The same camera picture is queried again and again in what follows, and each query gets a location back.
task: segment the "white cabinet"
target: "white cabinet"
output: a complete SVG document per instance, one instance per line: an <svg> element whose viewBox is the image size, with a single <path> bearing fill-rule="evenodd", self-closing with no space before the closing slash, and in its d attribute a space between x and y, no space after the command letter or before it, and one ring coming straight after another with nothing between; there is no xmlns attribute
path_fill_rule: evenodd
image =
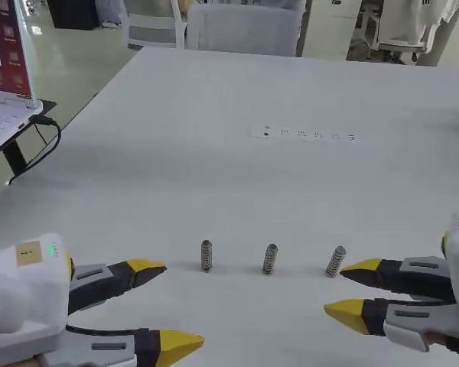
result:
<svg viewBox="0 0 459 367"><path fill-rule="evenodd" d="M326 17L310 21L303 57L345 60L355 24L355 18Z"/></svg>
<svg viewBox="0 0 459 367"><path fill-rule="evenodd" d="M357 18L361 0L313 0L311 11L329 17Z"/></svg>
<svg viewBox="0 0 459 367"><path fill-rule="evenodd" d="M313 0L303 57L345 60L361 0Z"/></svg>

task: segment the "chair backrest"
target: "chair backrest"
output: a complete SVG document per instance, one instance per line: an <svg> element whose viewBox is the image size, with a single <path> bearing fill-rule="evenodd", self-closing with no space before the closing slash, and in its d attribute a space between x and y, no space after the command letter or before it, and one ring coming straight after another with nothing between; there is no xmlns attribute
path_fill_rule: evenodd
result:
<svg viewBox="0 0 459 367"><path fill-rule="evenodd" d="M430 52L435 32L457 0L385 0L378 43Z"/></svg>
<svg viewBox="0 0 459 367"><path fill-rule="evenodd" d="M251 5L193 4L186 48L295 56L302 12Z"/></svg>

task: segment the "black cable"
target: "black cable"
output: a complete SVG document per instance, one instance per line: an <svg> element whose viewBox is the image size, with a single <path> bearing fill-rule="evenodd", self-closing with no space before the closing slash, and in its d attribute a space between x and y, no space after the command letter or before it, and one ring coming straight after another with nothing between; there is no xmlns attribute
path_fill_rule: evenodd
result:
<svg viewBox="0 0 459 367"><path fill-rule="evenodd" d="M32 122L34 125L44 125L44 126L54 126L57 130L57 137L56 141L54 142L53 147L44 153L37 161L35 161L33 164L29 164L21 173L16 174L13 176L12 179L8 182L10 185L12 182L14 182L17 178L25 174L27 171L31 170L32 168L36 167L39 163L41 163L49 154L53 153L53 151L58 148L58 145L60 144L61 141L61 127L58 125L56 121L54 121L51 117L47 116L41 116L41 115L34 115L29 119L30 122ZM47 144L46 139L42 136L41 133L39 135L43 138L43 141L45 144Z"/></svg>
<svg viewBox="0 0 459 367"><path fill-rule="evenodd" d="M37 127L37 124L34 124L34 127L36 128L36 132L39 134L39 136L40 136L41 139L43 140L44 145L47 146L47 141L46 141L46 139L44 138L44 136L41 134L41 130L39 130L39 128Z"/></svg>

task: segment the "compression spring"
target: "compression spring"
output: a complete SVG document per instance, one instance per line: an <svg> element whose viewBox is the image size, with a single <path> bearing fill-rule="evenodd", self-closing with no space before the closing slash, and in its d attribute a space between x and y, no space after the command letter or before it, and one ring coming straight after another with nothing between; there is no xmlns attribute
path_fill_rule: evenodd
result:
<svg viewBox="0 0 459 367"><path fill-rule="evenodd" d="M337 276L338 271L340 270L340 266L342 265L343 259L345 258L345 248L343 246L338 246L334 254L331 256L330 263L327 267L327 276L329 278L335 278Z"/></svg>
<svg viewBox="0 0 459 367"><path fill-rule="evenodd" d="M271 243L267 247L267 251L265 252L265 259L263 261L263 268L262 271L264 274L270 275L274 272L274 265L275 265L275 259L277 258L277 245L274 245Z"/></svg>
<svg viewBox="0 0 459 367"><path fill-rule="evenodd" d="M205 272L213 267L213 244L207 239L200 245L200 267Z"/></svg>

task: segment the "label sticker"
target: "label sticker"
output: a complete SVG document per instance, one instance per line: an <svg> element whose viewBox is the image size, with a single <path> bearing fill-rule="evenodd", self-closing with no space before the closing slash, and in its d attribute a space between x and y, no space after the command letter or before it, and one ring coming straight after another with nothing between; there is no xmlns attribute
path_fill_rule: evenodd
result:
<svg viewBox="0 0 459 367"><path fill-rule="evenodd" d="M43 261L41 243L39 241L25 242L15 246L17 266L37 264Z"/></svg>

